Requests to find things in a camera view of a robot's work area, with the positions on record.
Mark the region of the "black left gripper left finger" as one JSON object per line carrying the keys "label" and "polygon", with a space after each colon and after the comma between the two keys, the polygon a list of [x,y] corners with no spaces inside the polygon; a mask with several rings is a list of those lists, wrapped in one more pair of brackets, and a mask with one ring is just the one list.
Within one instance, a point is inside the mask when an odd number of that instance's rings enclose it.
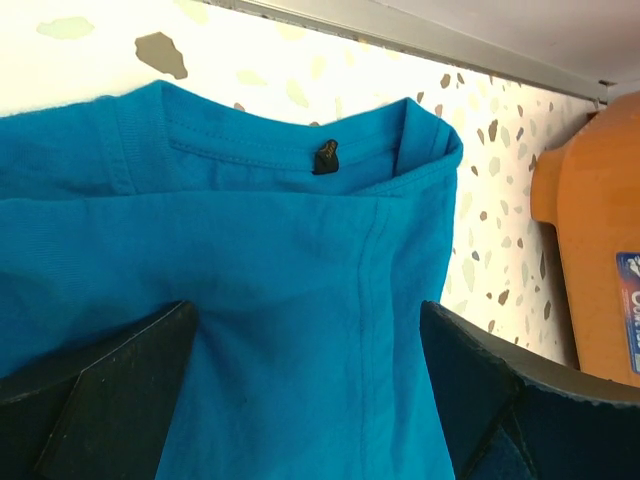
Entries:
{"label": "black left gripper left finger", "polygon": [[197,322],[176,302],[2,378],[2,478],[154,478]]}

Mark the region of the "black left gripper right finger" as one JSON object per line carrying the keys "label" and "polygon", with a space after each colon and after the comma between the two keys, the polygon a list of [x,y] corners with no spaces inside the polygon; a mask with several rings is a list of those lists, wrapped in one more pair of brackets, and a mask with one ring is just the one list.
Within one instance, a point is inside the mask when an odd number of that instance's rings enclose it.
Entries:
{"label": "black left gripper right finger", "polygon": [[458,479],[636,479],[639,390],[557,364],[435,302],[420,335]]}

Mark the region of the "blue t shirt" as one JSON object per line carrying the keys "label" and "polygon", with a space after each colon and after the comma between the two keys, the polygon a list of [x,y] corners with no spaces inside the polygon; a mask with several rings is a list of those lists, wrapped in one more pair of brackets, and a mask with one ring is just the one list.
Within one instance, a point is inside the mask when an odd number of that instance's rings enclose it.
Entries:
{"label": "blue t shirt", "polygon": [[450,479],[419,335],[453,242],[452,126],[323,126],[157,81],[1,121],[1,371],[179,300],[162,479]]}

